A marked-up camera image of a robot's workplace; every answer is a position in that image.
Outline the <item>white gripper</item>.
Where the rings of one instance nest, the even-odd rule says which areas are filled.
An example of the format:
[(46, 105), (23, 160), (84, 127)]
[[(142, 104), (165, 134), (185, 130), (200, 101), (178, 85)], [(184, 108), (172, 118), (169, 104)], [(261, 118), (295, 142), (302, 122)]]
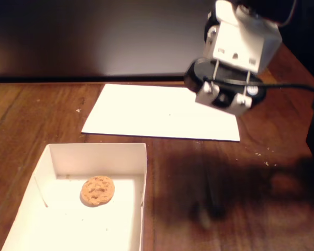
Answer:
[(242, 5), (216, 1), (208, 24), (204, 57), (218, 60), (234, 68), (262, 73), (282, 43), (278, 25)]

